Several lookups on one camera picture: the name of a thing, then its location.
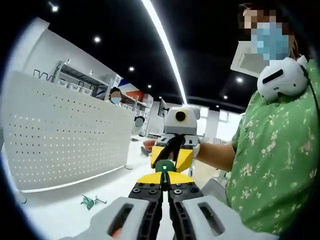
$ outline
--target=blue face mask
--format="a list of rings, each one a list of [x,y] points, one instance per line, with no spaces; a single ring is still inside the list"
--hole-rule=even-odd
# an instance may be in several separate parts
[[[114,104],[118,104],[121,101],[121,97],[112,97],[111,98],[111,102],[113,102]]]
[[[264,60],[283,60],[289,57],[289,36],[283,35],[277,22],[258,22],[257,29],[251,29],[251,46]]]
[[[134,122],[134,125],[137,127],[137,128],[140,128],[142,127],[142,125],[144,124],[144,121],[141,119],[141,118],[137,118]]]

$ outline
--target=person in background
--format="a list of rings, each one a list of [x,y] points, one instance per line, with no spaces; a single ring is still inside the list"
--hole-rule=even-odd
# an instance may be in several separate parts
[[[143,125],[145,123],[145,118],[143,116],[136,116],[134,118],[134,125],[131,131],[132,135],[139,135],[140,137],[144,137]]]
[[[117,87],[113,87],[110,91],[109,98],[106,102],[121,106],[120,102],[122,100],[121,90]]]
[[[238,17],[259,54],[277,61],[305,59],[304,68],[319,101],[320,70],[313,59],[300,55],[296,34],[278,6],[242,4]],[[246,227],[279,236],[308,198],[317,174],[319,132],[310,85],[297,95],[280,93],[269,103],[256,91],[231,144],[202,142],[196,159],[232,171],[227,204]],[[144,147],[151,151],[155,141],[145,141]]]

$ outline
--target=ceiling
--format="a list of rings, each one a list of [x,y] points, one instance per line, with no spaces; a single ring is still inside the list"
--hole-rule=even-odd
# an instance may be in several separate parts
[[[243,38],[237,1],[151,2],[173,51],[188,103],[242,113],[257,79],[230,70],[238,40]],[[51,31],[156,100],[161,96],[166,102],[182,103],[169,58],[141,0],[52,3],[59,6],[58,12],[47,5],[38,13],[50,22]],[[93,41],[95,36],[101,38],[99,44]]]

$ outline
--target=green floral shirt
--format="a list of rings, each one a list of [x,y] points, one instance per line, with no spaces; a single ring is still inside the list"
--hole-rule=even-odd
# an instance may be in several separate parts
[[[320,71],[309,61],[309,77],[320,103]],[[296,217],[317,172],[320,129],[311,88],[298,98],[266,104],[253,94],[232,139],[236,149],[228,205],[244,225],[279,235]]]

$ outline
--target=pegboard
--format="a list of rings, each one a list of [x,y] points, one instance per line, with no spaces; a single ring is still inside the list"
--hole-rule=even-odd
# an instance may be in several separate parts
[[[70,184],[126,164],[134,112],[21,72],[9,80],[1,117],[19,190]]]

